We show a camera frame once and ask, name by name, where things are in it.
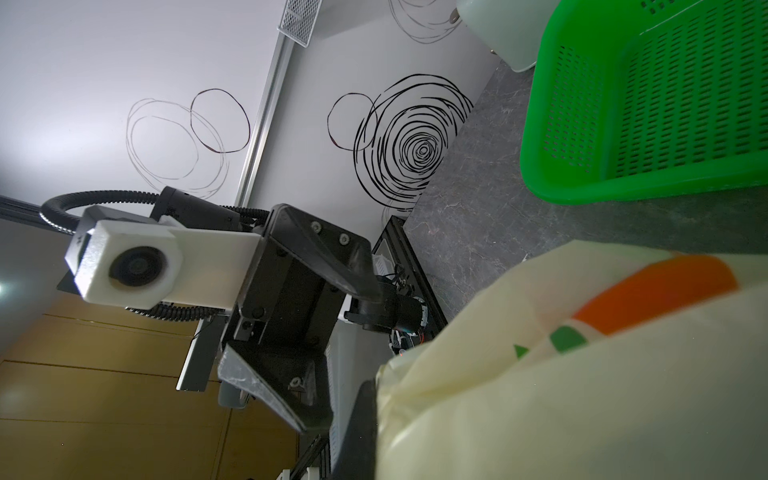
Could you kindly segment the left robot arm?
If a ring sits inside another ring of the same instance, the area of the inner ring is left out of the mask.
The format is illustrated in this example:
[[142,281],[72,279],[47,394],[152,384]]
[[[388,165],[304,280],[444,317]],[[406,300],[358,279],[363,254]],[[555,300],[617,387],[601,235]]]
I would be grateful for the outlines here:
[[326,348],[345,322],[415,346],[428,303],[395,270],[379,274],[370,242],[296,207],[221,206],[167,187],[96,190],[41,206],[10,198],[3,218],[65,234],[65,291],[168,322],[194,322],[178,388],[220,379],[219,402],[252,399],[298,432],[333,420]]

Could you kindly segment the yellow printed plastic bag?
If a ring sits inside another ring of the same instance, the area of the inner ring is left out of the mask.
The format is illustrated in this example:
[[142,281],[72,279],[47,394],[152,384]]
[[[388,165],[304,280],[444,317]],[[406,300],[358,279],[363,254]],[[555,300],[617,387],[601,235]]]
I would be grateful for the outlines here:
[[767,259],[573,241],[376,384],[379,479],[763,479]]

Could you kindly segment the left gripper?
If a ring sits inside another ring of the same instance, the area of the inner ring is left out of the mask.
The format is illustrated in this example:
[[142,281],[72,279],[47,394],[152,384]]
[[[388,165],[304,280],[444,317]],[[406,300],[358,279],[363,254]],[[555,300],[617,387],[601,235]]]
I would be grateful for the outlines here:
[[347,296],[379,302],[370,242],[288,204],[243,209],[262,237],[237,296],[219,379],[270,407],[299,433],[330,428],[324,354]]

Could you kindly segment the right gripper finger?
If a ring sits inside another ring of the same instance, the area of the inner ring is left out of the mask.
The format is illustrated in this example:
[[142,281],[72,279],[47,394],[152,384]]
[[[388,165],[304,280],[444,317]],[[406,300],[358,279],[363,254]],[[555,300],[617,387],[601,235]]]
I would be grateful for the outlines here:
[[376,383],[368,380],[358,391],[331,479],[373,480],[376,475],[377,436]]

